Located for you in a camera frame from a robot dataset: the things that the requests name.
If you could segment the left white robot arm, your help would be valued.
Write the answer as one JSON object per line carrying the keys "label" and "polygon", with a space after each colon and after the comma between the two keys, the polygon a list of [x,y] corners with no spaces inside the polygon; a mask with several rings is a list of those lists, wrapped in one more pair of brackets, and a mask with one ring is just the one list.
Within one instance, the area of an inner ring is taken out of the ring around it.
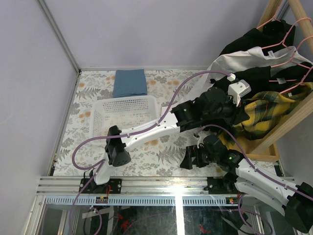
{"label": "left white robot arm", "polygon": [[230,85],[227,92],[211,87],[193,100],[168,107],[161,117],[152,121],[129,129],[115,125],[105,136],[91,138],[90,141],[106,141],[104,160],[94,172],[91,189],[96,193],[104,192],[114,168],[128,164],[129,152],[145,142],[207,124],[232,127],[246,120],[248,115],[240,103],[250,92],[251,88],[241,82]]}

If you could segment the pink wire hanger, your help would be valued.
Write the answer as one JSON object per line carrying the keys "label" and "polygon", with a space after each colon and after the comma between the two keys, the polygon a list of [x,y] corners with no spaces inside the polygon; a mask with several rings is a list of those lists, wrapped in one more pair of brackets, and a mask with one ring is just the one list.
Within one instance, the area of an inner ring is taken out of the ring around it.
{"label": "pink wire hanger", "polygon": [[305,88],[305,84],[303,83],[296,83],[291,87],[287,88],[284,91],[281,91],[281,95],[293,96],[299,93],[302,93],[302,90]]}

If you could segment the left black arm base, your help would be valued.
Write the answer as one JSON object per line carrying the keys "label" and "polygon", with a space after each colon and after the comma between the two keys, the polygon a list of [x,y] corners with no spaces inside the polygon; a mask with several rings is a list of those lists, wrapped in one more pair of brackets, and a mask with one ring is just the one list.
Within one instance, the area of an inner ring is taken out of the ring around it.
{"label": "left black arm base", "polygon": [[79,191],[82,190],[83,187],[85,189],[82,191],[84,194],[120,194],[122,189],[122,179],[109,179],[107,183],[104,183],[102,185],[97,185],[94,181],[94,179],[87,184],[87,182],[90,180],[90,177],[93,176],[93,170],[86,175],[86,172],[83,174],[83,178],[80,181],[79,185]]}

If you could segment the yellow plaid shirt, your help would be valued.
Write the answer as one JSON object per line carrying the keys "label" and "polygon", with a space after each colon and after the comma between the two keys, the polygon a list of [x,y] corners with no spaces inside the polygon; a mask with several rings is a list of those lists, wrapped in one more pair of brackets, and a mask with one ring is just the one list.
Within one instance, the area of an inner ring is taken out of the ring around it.
{"label": "yellow plaid shirt", "polygon": [[249,120],[235,125],[231,133],[253,141],[266,136],[286,115],[288,115],[312,91],[312,82],[305,82],[302,93],[287,96],[279,92],[259,92],[246,101],[245,111]]}

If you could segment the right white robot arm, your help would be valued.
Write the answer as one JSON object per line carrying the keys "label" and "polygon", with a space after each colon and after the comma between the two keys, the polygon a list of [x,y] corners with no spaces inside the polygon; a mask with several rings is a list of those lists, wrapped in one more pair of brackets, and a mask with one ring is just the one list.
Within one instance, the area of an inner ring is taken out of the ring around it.
{"label": "right white robot arm", "polygon": [[313,226],[313,188],[297,185],[252,164],[237,150],[228,150],[215,136],[201,138],[197,145],[186,147],[180,167],[191,170],[216,163],[226,174],[211,179],[213,193],[248,194],[276,209],[296,230],[308,233]]}

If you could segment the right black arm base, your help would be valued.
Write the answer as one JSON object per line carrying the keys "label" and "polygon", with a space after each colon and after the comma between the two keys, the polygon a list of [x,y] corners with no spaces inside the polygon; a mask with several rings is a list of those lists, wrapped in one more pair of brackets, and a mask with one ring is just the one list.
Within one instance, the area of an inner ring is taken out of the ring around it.
{"label": "right black arm base", "polygon": [[239,191],[235,187],[237,178],[227,177],[207,177],[207,186],[203,190],[209,194],[238,194]]}

